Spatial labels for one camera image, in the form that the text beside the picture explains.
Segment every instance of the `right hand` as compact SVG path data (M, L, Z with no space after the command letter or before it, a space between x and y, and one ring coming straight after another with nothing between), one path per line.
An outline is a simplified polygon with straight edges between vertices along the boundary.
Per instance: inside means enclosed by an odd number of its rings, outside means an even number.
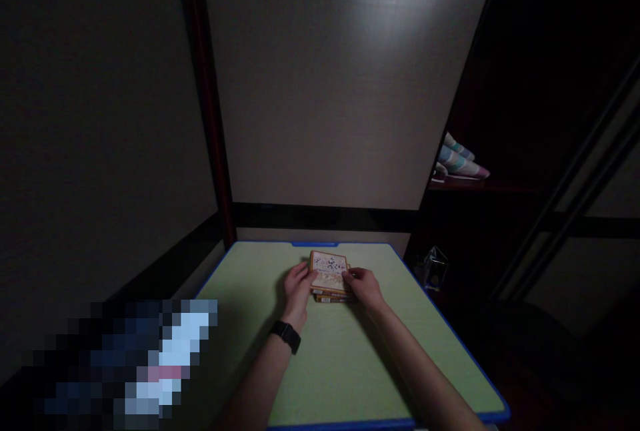
M351 268L342 273L342 278L351 286L353 293L365 305L367 311L380 310L387 305L382 297L378 280L372 271L364 268Z

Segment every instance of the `shelf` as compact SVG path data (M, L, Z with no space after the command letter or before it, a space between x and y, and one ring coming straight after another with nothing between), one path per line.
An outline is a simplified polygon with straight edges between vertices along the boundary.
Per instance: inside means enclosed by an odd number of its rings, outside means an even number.
M535 193L537 192L537 189L532 185L522 181L489 176L487 179L481 181L471 181L470 179L456 179L454 177L446 177L445 182L443 183L431 181L431 183L429 183L429 191Z

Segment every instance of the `table top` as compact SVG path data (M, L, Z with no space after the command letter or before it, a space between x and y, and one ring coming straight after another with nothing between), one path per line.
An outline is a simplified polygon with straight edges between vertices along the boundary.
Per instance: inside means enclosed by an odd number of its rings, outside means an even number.
M201 353L172 422L188 429L210 424L282 312L285 273L311 250L347 256L351 266L373 270L387 303L470 407L484 422L508 419L508 405L390 245L237 242L198 293L199 299L218 300L218 326L209 332L209 349ZM269 426L412 425L417 413L411 397L362 305L321 304L310 296L301 337Z

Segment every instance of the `watch strap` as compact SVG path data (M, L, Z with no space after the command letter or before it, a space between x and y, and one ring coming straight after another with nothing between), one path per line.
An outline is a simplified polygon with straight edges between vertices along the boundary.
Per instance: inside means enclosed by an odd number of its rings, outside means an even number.
M301 339L291 324L276 321L273 323L271 331L269 332L280 336L280 338L291 347L291 352L293 354L297 353Z

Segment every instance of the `wall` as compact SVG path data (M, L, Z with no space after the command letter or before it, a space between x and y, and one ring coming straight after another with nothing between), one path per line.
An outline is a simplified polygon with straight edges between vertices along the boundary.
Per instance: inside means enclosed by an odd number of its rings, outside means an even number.
M207 0L233 199L418 209L485 0Z
M2 0L0 382L215 212L180 0Z

